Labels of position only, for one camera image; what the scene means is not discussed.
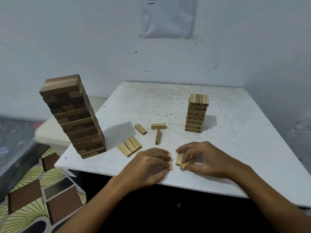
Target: white wall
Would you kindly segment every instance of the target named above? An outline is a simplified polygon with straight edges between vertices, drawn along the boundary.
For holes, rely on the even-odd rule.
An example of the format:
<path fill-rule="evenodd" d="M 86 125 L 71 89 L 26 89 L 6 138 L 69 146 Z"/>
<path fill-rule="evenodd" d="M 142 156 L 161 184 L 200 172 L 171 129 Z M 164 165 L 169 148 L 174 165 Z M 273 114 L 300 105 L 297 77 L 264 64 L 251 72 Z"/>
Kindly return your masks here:
<path fill-rule="evenodd" d="M 95 97 L 121 81 L 237 86 L 294 149 L 311 118 L 311 1 L 198 1 L 194 40 L 178 40 L 139 39 L 138 0 L 0 0 L 0 114 L 50 117 L 45 78 L 77 73 Z"/>

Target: person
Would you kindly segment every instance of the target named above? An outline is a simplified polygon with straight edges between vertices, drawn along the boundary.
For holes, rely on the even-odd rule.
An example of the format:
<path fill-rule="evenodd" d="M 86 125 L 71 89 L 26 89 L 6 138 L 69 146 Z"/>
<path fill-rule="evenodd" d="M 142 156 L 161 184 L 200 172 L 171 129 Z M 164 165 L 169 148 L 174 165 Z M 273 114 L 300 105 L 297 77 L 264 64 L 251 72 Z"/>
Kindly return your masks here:
<path fill-rule="evenodd" d="M 189 164 L 186 168 L 188 171 L 199 175 L 228 178 L 238 184 L 276 232 L 311 232 L 311 219 L 307 215 L 269 186 L 250 166 L 229 156 L 210 142 L 191 142 L 179 147 L 176 152 L 184 153 L 182 163 L 191 156 L 201 155 L 203 157 L 202 164 Z M 125 168 L 117 176 L 112 177 L 104 188 L 73 215 L 57 233 L 98 232 L 116 205 L 126 195 L 152 186 L 165 177 L 169 168 L 167 161 L 171 159 L 168 153 L 168 151 L 158 148 L 138 152 Z M 163 169 L 153 173 L 151 169 L 155 166 L 162 166 Z M 206 211 L 183 214 L 181 222 L 187 222 L 188 215 L 204 215 L 204 212 Z M 160 215 L 160 220 L 157 220 L 158 224 L 164 222 L 166 226 L 168 224 L 177 225 L 168 222 L 169 218 L 164 210 L 157 215 Z M 119 218 L 120 225 L 122 225 L 123 219 L 126 219 L 126 216 L 123 215 Z M 208 219 L 205 221 L 207 232 L 209 231 Z"/>

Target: white tabletop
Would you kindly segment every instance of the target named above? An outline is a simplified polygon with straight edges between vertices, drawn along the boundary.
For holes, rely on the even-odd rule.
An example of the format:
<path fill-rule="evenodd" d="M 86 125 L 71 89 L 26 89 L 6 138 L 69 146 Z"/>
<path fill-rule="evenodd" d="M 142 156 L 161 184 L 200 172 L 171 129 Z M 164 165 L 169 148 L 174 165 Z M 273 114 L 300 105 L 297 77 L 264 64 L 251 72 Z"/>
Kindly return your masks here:
<path fill-rule="evenodd" d="M 185 117 L 191 93 L 207 94 L 202 133 L 185 131 Z M 173 170 L 162 184 L 230 196 L 246 197 L 232 181 L 192 172 L 175 165 L 175 149 L 192 141 L 210 141 L 236 159 L 250 165 L 268 184 L 298 206 L 311 207 L 311 176 L 275 130 L 245 89 L 123 82 L 96 116 L 107 152 L 82 159 L 72 145 L 56 162 L 64 169 L 117 175 L 134 158 L 127 158 L 117 146 L 130 136 L 142 144 L 141 150 L 155 147 L 156 130 L 150 125 L 166 123 L 158 148 L 169 150 Z M 148 133 L 142 136 L 134 125 Z"/>

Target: wooden block tower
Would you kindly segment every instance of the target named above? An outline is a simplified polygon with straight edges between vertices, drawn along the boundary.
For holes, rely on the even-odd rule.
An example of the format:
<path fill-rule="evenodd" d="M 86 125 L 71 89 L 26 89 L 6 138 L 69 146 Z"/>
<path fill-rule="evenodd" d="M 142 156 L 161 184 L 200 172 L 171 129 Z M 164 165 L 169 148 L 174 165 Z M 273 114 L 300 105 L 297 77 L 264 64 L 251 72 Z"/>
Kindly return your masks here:
<path fill-rule="evenodd" d="M 40 94 L 83 159 L 106 151 L 103 132 L 79 74 L 47 79 Z"/>
<path fill-rule="evenodd" d="M 208 95 L 190 95 L 185 131 L 201 133 L 208 104 Z"/>

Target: patterned rug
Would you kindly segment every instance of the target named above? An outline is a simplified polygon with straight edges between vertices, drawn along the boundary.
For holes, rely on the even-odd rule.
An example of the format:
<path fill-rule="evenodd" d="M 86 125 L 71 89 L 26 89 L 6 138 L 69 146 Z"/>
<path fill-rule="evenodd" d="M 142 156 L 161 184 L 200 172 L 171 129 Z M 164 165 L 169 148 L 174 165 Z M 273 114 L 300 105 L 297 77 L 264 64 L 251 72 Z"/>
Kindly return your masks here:
<path fill-rule="evenodd" d="M 54 167 L 48 148 L 0 202 L 0 233 L 56 232 L 86 202 L 85 192 Z"/>

